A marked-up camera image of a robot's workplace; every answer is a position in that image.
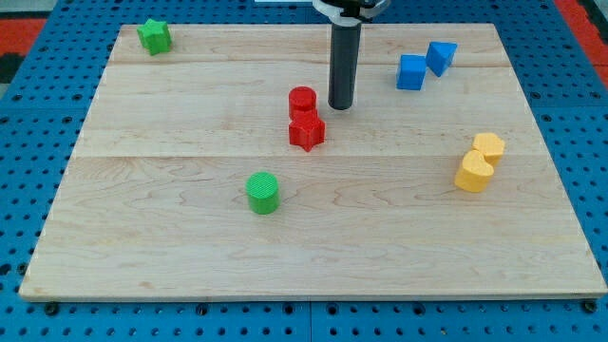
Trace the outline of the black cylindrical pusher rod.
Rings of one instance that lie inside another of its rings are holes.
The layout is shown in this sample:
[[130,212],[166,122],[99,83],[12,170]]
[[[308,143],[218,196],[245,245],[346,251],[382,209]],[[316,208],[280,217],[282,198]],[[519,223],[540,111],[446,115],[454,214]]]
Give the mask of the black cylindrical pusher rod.
[[352,106],[358,63],[361,25],[332,24],[328,104],[337,110]]

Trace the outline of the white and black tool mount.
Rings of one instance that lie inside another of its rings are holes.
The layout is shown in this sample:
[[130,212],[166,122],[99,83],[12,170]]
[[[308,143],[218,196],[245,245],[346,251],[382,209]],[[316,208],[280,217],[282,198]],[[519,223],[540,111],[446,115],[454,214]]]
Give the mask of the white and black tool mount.
[[313,0],[313,8],[338,26],[371,22],[390,6],[390,0]]

